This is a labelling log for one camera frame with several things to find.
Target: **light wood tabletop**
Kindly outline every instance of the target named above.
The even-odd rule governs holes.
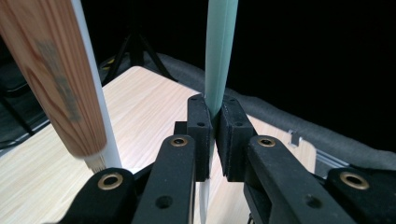
[[[154,162],[163,139],[173,134],[175,121],[187,119],[187,99],[197,93],[142,67],[104,86],[122,167],[135,172]],[[258,134],[281,140],[314,172],[316,151],[310,143],[302,140],[293,147],[289,133],[248,117]],[[93,175],[83,160],[69,154],[51,125],[3,155],[0,170],[0,223],[59,221]],[[196,189],[194,223],[200,223]],[[248,214],[243,184],[226,181],[216,152],[206,223],[247,223]]]

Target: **screw hole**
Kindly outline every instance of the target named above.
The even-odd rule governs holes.
[[[169,196],[161,196],[155,201],[155,205],[161,209],[168,208],[172,205],[172,198]]]
[[[310,206],[311,208],[321,207],[321,201],[311,194],[305,195],[304,200],[305,200],[305,204]]]
[[[275,141],[270,138],[260,138],[258,143],[263,147],[273,147],[275,145]]]
[[[171,140],[171,145],[174,147],[184,147],[188,143],[187,139],[183,137],[177,137]]]
[[[98,181],[98,188],[102,190],[116,189],[123,180],[119,173],[105,174]]]
[[[354,173],[343,172],[340,174],[340,178],[346,185],[354,189],[368,189],[370,187],[367,180]]]

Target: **light blue stick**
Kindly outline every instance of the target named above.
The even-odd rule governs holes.
[[[210,112],[214,133],[224,96],[233,48],[238,0],[209,0],[205,52],[205,102]],[[215,135],[211,139],[209,167],[211,168]],[[200,217],[206,223],[210,179],[200,185]]]

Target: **gray fabric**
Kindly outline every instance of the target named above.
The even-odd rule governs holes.
[[[198,92],[205,91],[204,70],[168,55],[159,54],[159,57],[171,76],[177,79],[180,84]],[[145,67],[153,72],[159,73],[157,66],[147,54],[145,54]],[[242,95],[228,88],[226,88],[225,94],[236,98],[250,116],[286,132],[294,130],[303,139],[310,142],[316,149],[322,150],[339,160],[360,167],[396,170],[395,153],[368,147],[354,139],[345,137],[307,120],[300,119],[286,111],[279,110],[257,97]],[[326,173],[326,169],[329,168],[330,167],[326,167],[319,163],[316,173],[323,175]]]

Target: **wood grain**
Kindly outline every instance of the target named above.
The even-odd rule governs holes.
[[[1,0],[0,33],[67,150],[100,152],[106,130],[70,0]]]
[[[126,71],[104,92],[121,161],[130,171],[155,161],[163,139],[173,134],[175,121],[186,120],[188,98],[197,93],[141,67]],[[259,134],[290,140],[288,133],[249,118]],[[315,148],[311,144],[303,140],[298,147],[287,147],[312,169]],[[0,223],[60,220],[92,176],[83,162],[67,153],[52,125],[1,157],[0,171]],[[206,223],[247,223],[249,209],[242,188],[242,183],[228,183],[222,176],[215,153]],[[194,223],[200,223],[198,191],[195,195]]]

